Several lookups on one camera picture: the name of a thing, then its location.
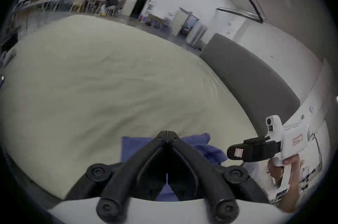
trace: doorway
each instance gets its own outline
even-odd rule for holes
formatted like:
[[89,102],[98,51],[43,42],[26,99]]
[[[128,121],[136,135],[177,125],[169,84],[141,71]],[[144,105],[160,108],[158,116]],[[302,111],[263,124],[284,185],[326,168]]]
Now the doorway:
[[133,18],[138,18],[146,2],[147,0],[137,0],[130,16]]
[[198,22],[198,18],[196,18],[193,15],[189,15],[187,20],[184,22],[184,25],[182,26],[182,29],[179,32],[179,36],[181,38],[186,38],[189,34],[189,32],[192,30],[192,28],[195,26],[195,24]]

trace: sticker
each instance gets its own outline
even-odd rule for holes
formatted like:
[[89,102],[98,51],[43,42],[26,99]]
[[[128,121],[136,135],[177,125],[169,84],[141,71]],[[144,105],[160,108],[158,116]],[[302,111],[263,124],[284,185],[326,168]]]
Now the sticker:
[[295,146],[297,143],[301,142],[303,140],[303,134],[300,134],[298,137],[295,137],[292,140],[292,145]]
[[242,154],[243,154],[243,149],[236,148],[236,150],[234,151],[235,157],[242,157]]

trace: black screw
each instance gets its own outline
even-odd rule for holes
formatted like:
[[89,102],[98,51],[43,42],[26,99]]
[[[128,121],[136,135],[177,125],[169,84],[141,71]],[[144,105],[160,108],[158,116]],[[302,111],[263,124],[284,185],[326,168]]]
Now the black screw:
[[96,212],[103,219],[115,218],[120,213],[120,208],[115,201],[104,199],[99,201]]
[[239,210],[233,202],[231,201],[223,201],[217,205],[216,208],[216,217],[224,220],[233,220],[238,216]]
[[94,176],[102,176],[105,173],[104,168],[96,167],[92,170]]
[[234,210],[234,207],[233,206],[230,206],[230,205],[228,205],[228,206],[226,206],[226,211],[227,212],[232,212]]
[[109,204],[104,204],[104,205],[102,205],[102,209],[104,211],[111,211],[112,207]]
[[240,177],[242,177],[243,174],[239,170],[233,170],[233,171],[231,171],[230,175],[234,176],[235,178],[240,178]]

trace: floor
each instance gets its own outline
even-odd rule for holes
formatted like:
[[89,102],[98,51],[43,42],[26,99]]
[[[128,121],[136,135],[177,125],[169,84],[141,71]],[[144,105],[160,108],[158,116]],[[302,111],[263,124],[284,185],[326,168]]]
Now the floor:
[[[41,28],[47,24],[50,24],[51,22],[75,15],[78,13],[75,12],[69,12],[69,11],[42,11],[39,9],[36,9],[34,11],[30,11],[29,14],[25,18],[19,18],[16,21],[16,25],[21,25],[21,29],[19,30],[18,38],[19,40],[25,37],[26,35],[32,33],[38,28]],[[87,13],[79,13],[82,15],[91,15]],[[188,45],[184,38],[181,37],[173,37],[169,31],[166,30],[166,27],[162,26],[161,29],[156,29],[151,26],[147,26],[145,23],[142,23],[138,21],[137,19],[127,17],[127,16],[120,16],[120,17],[100,17],[96,16],[97,18],[105,18],[112,22],[119,22],[122,24],[126,24],[128,26],[136,27],[142,31],[148,32],[150,34],[156,35],[158,37],[161,37],[165,40],[168,40],[176,45],[179,45],[183,49],[199,56],[200,51],[197,49],[194,49],[192,46]]]

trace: red label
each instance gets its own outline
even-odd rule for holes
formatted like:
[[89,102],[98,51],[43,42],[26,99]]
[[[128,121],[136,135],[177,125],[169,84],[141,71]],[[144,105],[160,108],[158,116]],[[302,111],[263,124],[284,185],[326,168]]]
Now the red label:
[[292,145],[295,146],[297,143],[301,142],[303,140],[303,134],[300,134],[298,137],[295,137],[292,140]]

